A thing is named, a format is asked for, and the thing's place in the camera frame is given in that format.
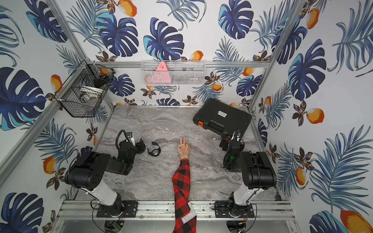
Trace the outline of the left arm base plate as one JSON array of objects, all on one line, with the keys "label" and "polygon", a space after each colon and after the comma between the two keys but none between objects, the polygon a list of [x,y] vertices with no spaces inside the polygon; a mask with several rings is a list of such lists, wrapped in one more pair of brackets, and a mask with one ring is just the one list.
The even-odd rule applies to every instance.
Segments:
[{"label": "left arm base plate", "polygon": [[139,203],[136,201],[121,201],[112,206],[99,205],[96,217],[98,218],[134,218],[136,217]]}]

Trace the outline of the red plaid sleeved forearm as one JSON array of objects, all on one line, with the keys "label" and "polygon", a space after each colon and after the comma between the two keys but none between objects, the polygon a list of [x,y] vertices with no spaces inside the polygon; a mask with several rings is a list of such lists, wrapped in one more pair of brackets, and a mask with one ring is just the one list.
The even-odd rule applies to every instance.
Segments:
[{"label": "red plaid sleeved forearm", "polygon": [[190,166],[188,159],[181,159],[180,165],[172,177],[174,189],[175,227],[174,233],[196,233],[197,216],[189,201]]}]

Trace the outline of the black wrist watch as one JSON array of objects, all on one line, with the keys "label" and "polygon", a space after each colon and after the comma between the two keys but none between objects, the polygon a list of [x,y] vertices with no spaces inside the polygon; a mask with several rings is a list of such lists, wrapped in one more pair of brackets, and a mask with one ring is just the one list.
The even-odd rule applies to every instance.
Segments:
[{"label": "black wrist watch", "polygon": [[158,157],[161,153],[161,147],[157,142],[152,142],[151,146],[147,149],[148,155]]}]

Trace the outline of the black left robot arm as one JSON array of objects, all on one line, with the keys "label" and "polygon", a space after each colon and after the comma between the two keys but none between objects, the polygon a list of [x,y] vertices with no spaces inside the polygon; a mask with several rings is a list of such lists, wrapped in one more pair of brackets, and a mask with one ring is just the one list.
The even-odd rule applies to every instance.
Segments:
[{"label": "black left robot arm", "polygon": [[127,175],[138,152],[136,146],[128,141],[117,145],[118,156],[98,153],[92,147],[81,148],[75,161],[71,163],[65,175],[65,183],[81,189],[95,198],[102,206],[120,207],[120,197],[103,181],[105,172]]}]

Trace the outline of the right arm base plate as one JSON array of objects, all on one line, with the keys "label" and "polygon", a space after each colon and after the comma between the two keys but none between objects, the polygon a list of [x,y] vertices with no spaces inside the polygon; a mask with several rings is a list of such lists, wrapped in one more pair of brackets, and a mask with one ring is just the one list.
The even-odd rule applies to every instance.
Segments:
[{"label": "right arm base plate", "polygon": [[212,210],[216,218],[254,218],[254,209],[250,205],[237,205],[233,201],[216,201]]}]

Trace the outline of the mannequin hand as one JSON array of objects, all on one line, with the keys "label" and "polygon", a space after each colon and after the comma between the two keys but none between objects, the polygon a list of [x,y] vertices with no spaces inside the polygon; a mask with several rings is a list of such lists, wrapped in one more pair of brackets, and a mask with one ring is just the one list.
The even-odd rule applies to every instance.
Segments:
[{"label": "mannequin hand", "polygon": [[190,145],[186,142],[186,137],[180,137],[180,143],[177,148],[180,160],[188,159],[190,154]]}]

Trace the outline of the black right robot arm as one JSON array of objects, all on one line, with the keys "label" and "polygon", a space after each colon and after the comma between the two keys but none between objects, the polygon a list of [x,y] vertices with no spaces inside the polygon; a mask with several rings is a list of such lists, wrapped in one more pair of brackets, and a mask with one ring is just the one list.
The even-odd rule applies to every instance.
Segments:
[{"label": "black right robot arm", "polygon": [[223,167],[242,176],[241,186],[230,197],[233,207],[247,206],[258,193],[276,186],[275,171],[264,152],[245,151],[244,143],[235,139],[222,139],[220,147],[225,151]]}]

